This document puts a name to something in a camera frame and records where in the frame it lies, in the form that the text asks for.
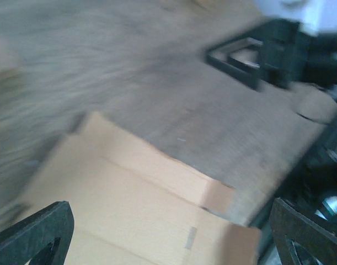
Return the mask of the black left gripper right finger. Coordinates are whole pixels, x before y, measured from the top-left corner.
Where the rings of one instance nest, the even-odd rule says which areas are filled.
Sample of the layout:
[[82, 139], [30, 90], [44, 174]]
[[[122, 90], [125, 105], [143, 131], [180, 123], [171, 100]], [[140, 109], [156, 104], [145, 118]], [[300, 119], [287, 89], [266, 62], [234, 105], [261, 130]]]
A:
[[299, 244], [321, 264], [337, 264], [337, 225], [276, 198], [269, 219], [282, 264], [301, 264]]

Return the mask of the brown cardboard box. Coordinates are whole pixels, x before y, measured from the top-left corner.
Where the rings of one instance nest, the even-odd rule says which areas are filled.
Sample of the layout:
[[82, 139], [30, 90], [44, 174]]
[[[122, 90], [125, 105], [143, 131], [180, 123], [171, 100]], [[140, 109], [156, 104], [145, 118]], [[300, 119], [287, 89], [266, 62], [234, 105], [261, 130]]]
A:
[[223, 218], [233, 188], [87, 114], [35, 174], [35, 212], [69, 202], [67, 264], [256, 264], [260, 231]]

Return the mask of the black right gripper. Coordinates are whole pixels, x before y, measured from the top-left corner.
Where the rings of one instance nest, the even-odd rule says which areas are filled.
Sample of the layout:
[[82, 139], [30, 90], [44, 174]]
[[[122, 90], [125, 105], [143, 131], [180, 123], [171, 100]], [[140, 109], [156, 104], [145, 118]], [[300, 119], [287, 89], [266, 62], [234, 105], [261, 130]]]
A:
[[[272, 19], [265, 24], [263, 42], [246, 36], [233, 37], [205, 50], [205, 62], [252, 90], [259, 80], [289, 89], [298, 80], [309, 51], [309, 35], [299, 22]], [[232, 54], [242, 50], [256, 53], [256, 61], [239, 61]]]

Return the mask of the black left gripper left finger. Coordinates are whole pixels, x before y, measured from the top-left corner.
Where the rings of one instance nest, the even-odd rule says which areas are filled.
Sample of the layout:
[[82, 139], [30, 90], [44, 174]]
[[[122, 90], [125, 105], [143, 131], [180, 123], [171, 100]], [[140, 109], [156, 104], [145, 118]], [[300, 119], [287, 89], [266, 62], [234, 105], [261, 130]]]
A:
[[73, 232], [69, 202], [54, 202], [0, 232], [0, 264], [64, 264]]

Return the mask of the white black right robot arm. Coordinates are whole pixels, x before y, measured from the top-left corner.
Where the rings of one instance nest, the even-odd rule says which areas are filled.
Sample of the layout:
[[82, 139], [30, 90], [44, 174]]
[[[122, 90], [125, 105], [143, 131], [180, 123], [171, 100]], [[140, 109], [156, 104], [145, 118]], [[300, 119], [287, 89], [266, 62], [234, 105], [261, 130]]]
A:
[[250, 89], [260, 81], [281, 89], [293, 82], [337, 85], [337, 31], [322, 32], [325, 1], [281, 1], [275, 17], [204, 51], [204, 61]]

